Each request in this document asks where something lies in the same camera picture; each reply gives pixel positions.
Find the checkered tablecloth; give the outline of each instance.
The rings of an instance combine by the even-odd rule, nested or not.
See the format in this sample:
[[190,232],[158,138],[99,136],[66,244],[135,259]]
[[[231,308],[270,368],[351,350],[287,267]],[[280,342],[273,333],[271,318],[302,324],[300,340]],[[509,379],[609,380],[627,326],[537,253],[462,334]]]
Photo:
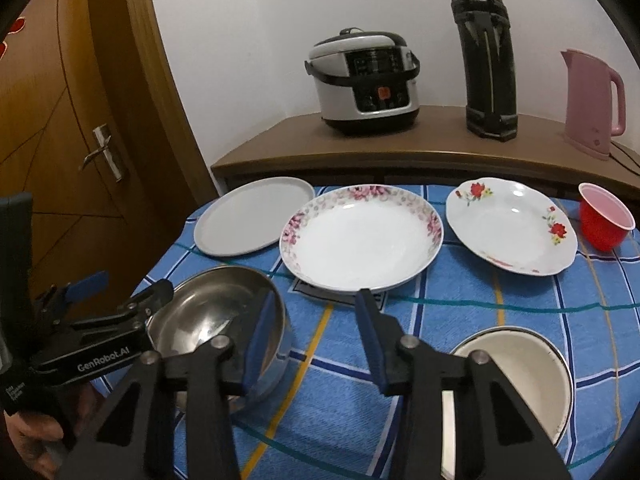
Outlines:
[[[578,233],[573,265],[551,277],[511,274],[461,245],[446,222],[446,186],[402,186],[425,197],[445,223],[435,261],[411,282],[383,293],[385,313],[437,350],[451,351],[497,324],[540,332],[564,354],[576,385],[568,430],[558,445],[575,480],[589,479],[619,439],[640,400],[640,233],[613,253],[580,234],[577,203],[556,203]],[[324,193],[335,188],[317,188]],[[277,246],[238,259],[201,254],[186,221],[175,244],[136,292],[160,278],[174,285],[221,264],[242,264],[271,277],[292,322],[294,350],[282,382],[265,401],[234,417],[242,477],[339,480],[385,478],[399,421],[398,400],[370,382],[353,307],[296,280]],[[95,381],[105,394],[124,370]],[[175,470],[186,478],[185,423],[175,431]]]

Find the bowl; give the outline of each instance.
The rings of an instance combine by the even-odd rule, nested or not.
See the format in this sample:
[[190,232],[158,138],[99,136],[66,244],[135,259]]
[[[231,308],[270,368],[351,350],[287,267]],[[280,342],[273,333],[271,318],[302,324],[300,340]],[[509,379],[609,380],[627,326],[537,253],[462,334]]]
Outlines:
[[622,200],[603,187],[583,182],[578,190],[582,196],[582,234],[597,250],[613,250],[636,228],[634,216]]
[[[557,445],[574,405],[574,382],[564,356],[533,330],[498,326],[464,340],[452,354],[467,357],[485,350],[511,381]],[[453,480],[456,463],[455,409],[452,392],[442,393],[442,476]]]
[[[275,294],[276,319],[269,336],[262,373],[245,397],[229,397],[229,411],[237,412],[267,396],[282,378],[292,345],[287,309],[273,282],[241,266],[205,270],[175,288],[173,300],[148,324],[151,341],[162,357],[193,352],[213,336],[223,333],[229,322],[250,304],[261,288]],[[176,398],[178,409],[186,409],[186,392]]]

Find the pink electric kettle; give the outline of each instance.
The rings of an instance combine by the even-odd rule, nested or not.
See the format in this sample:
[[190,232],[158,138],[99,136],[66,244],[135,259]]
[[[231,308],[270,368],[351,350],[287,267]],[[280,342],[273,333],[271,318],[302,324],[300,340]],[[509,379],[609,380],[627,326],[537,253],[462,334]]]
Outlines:
[[[611,137],[626,128],[625,86],[603,60],[580,50],[561,52],[569,70],[564,138],[596,158],[609,158]],[[618,90],[618,125],[613,127],[611,82]]]

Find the white plate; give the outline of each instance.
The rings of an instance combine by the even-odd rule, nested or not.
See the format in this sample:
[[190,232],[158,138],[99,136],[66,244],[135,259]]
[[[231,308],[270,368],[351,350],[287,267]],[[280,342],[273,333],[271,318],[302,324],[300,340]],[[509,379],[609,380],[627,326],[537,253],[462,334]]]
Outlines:
[[282,225],[315,196],[311,184],[276,176],[245,184],[220,197],[200,216],[196,246],[210,256],[252,253],[278,240]]
[[518,274],[557,274],[578,248],[569,219],[548,197],[501,178],[458,186],[447,197],[447,221],[472,252]]
[[[557,445],[574,405],[574,382],[564,356],[551,341],[532,330],[499,326],[466,339],[452,352],[466,357],[482,349],[500,367]],[[453,480],[456,427],[453,393],[442,393],[442,475]]]
[[408,282],[442,246],[442,220],[425,199],[393,186],[321,195],[282,230],[282,261],[302,281],[354,294]]

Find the wooden table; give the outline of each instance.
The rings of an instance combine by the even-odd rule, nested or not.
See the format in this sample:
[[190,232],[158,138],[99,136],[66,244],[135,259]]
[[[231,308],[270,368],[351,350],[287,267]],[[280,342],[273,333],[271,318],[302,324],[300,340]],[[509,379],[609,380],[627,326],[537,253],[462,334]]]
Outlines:
[[[242,144],[211,167],[229,189],[276,175],[312,184],[430,182],[458,184],[478,176],[516,178],[547,194],[575,198],[577,185],[600,184],[640,211],[640,177],[616,161],[597,160],[562,138],[564,124],[521,115],[508,142],[466,130],[462,107],[423,106],[413,128],[375,137],[345,137],[320,114],[292,117]],[[636,161],[640,155],[627,149]],[[617,147],[623,164],[640,168]]]

